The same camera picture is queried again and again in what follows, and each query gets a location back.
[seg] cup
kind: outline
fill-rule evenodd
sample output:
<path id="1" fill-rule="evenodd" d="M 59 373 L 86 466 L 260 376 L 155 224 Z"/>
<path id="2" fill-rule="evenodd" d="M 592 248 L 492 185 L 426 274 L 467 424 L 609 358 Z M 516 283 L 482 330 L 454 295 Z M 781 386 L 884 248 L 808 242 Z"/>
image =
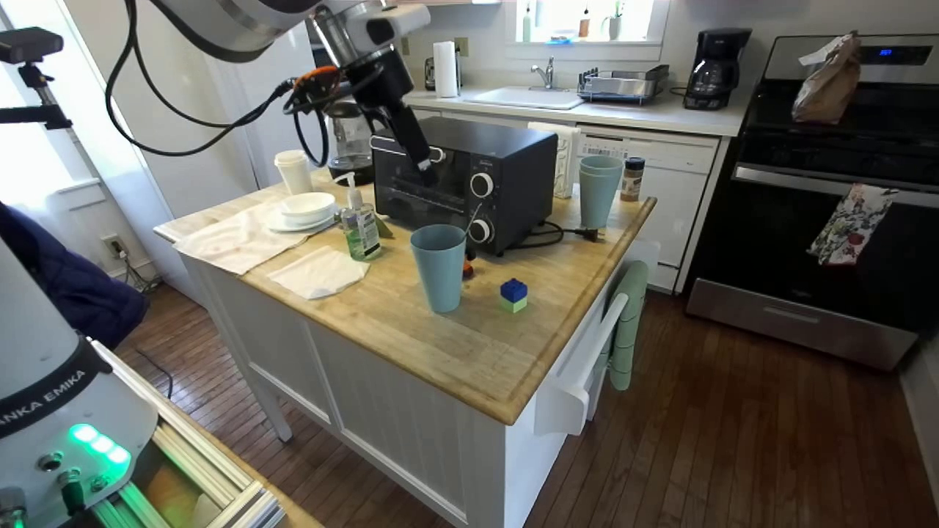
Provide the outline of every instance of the cup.
<path id="1" fill-rule="evenodd" d="M 454 310 L 463 295 L 467 230 L 450 223 L 430 223 L 411 235 L 411 248 L 430 310 Z"/>
<path id="2" fill-rule="evenodd" d="M 281 172 L 288 192 L 313 189 L 313 179 L 303 148 L 281 148 L 272 154 L 272 167 Z"/>
<path id="3" fill-rule="evenodd" d="M 609 154 L 580 158 L 580 224 L 604 227 L 620 189 L 621 160 Z"/>

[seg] hardwood floor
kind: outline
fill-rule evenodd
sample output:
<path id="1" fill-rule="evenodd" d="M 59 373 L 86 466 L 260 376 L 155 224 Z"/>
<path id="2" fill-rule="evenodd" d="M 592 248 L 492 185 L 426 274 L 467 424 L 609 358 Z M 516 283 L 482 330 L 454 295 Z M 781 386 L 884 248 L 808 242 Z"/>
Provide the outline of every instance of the hardwood floor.
<path id="1" fill-rule="evenodd" d="M 209 314 L 153 293 L 121 354 L 325 524 L 445 524 L 288 406 L 284 446 L 224 351 Z M 648 295 L 634 383 L 604 386 L 567 439 L 529 524 L 939 524 L 904 393 L 777 339 L 684 317 Z"/>

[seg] kitchen sink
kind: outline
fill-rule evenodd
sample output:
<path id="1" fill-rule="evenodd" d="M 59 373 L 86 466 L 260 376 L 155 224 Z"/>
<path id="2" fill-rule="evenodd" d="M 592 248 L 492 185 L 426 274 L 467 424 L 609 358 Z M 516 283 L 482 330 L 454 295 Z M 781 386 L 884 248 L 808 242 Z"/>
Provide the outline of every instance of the kitchen sink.
<path id="1" fill-rule="evenodd" d="M 576 90 L 536 90 L 536 88 L 496 88 L 482 92 L 467 92 L 463 100 L 489 106 L 532 106 L 532 107 L 576 107 L 580 97 Z"/>

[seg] wall outlet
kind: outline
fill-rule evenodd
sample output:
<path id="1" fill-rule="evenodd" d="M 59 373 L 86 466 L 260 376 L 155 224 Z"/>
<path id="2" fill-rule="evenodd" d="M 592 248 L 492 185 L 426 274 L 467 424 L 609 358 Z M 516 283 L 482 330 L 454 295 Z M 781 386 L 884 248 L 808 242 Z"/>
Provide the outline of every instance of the wall outlet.
<path id="1" fill-rule="evenodd" d="M 469 38 L 452 38 L 452 46 L 457 48 L 457 56 L 469 57 Z"/>
<path id="2" fill-rule="evenodd" d="M 100 242 L 105 246 L 105 254 L 115 258 L 115 260 L 122 260 L 125 258 L 125 246 L 118 235 L 103 235 Z"/>

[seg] teal cup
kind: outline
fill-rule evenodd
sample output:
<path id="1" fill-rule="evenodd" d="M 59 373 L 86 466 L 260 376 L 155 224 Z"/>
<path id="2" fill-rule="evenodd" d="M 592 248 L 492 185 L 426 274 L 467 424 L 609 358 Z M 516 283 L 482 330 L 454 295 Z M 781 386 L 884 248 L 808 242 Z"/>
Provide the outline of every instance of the teal cup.
<path id="1" fill-rule="evenodd" d="M 423 293 L 436 314 L 450 314 L 463 295 L 467 235 L 457 224 L 430 223 L 411 235 Z"/>
<path id="2" fill-rule="evenodd" d="M 580 158 L 580 227 L 604 227 L 620 189 L 621 160 L 609 154 Z"/>

